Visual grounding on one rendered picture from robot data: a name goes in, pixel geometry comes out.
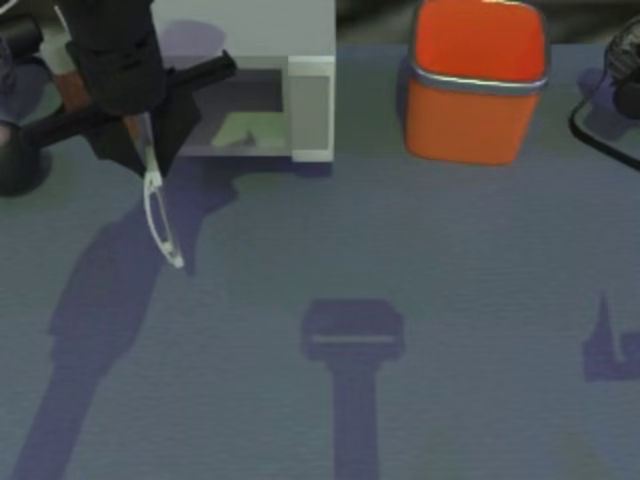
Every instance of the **orange container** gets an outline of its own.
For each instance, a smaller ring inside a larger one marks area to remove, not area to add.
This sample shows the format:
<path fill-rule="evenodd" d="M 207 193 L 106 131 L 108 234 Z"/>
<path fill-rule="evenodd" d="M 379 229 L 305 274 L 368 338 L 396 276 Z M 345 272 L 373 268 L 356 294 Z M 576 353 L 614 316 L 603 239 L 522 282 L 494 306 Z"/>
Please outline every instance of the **orange container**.
<path fill-rule="evenodd" d="M 416 11 L 410 55 L 409 152 L 461 163 L 511 163 L 547 83 L 542 15 L 515 2 L 427 0 Z"/>

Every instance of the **red lid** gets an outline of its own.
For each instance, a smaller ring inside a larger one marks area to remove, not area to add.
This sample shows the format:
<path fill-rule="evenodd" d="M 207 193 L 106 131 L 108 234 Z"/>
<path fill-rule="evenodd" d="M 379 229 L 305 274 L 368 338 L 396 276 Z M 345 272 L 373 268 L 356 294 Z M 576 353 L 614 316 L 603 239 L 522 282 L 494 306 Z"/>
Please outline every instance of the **red lid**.
<path fill-rule="evenodd" d="M 534 8 L 499 0 L 426 0 L 413 39 L 419 68 L 452 77 L 534 82 L 546 38 Z"/>

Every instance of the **brown object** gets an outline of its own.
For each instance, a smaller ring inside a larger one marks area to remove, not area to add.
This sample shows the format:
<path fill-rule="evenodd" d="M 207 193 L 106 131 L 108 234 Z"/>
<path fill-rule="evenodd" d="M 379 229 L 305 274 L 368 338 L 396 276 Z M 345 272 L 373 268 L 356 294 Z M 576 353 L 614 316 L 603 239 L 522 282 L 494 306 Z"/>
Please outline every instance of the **brown object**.
<path fill-rule="evenodd" d="M 87 93 L 87 89 L 84 86 L 82 77 L 78 72 L 69 72 L 63 75 L 55 75 L 53 78 L 60 96 L 62 97 L 62 103 L 67 111 L 78 110 L 82 107 L 86 107 L 91 103 L 91 97 Z M 132 117 L 125 117 L 123 119 L 129 135 L 133 140 L 138 136 L 138 128 L 135 119 Z"/>

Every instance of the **gray tabletop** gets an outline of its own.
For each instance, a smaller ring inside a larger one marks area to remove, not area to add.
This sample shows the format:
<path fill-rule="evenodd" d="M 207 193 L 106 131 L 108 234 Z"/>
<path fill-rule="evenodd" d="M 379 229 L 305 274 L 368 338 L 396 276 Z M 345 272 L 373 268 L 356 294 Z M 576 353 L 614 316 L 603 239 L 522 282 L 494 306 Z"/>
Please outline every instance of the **gray tabletop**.
<path fill-rule="evenodd" d="M 403 55 L 340 52 L 330 176 L 181 159 L 186 272 L 81 140 L 0 202 L 1 479 L 639 478 L 640 176 L 565 125 L 601 51 L 507 168 L 404 152 Z"/>

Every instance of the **headphones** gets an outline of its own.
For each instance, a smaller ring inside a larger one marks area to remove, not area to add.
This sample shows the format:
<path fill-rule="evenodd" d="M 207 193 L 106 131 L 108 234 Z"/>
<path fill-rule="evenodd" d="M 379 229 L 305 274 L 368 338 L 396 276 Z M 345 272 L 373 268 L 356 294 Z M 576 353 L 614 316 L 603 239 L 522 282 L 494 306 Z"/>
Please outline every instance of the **headphones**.
<path fill-rule="evenodd" d="M 636 44 L 630 40 L 635 36 Z M 636 158 L 597 139 L 582 129 L 576 117 L 611 76 L 614 86 L 613 104 L 616 111 L 629 120 L 640 120 L 640 16 L 628 22 L 611 40 L 604 55 L 604 69 L 593 91 L 574 107 L 569 115 L 569 130 L 581 142 L 640 172 L 640 158 Z"/>

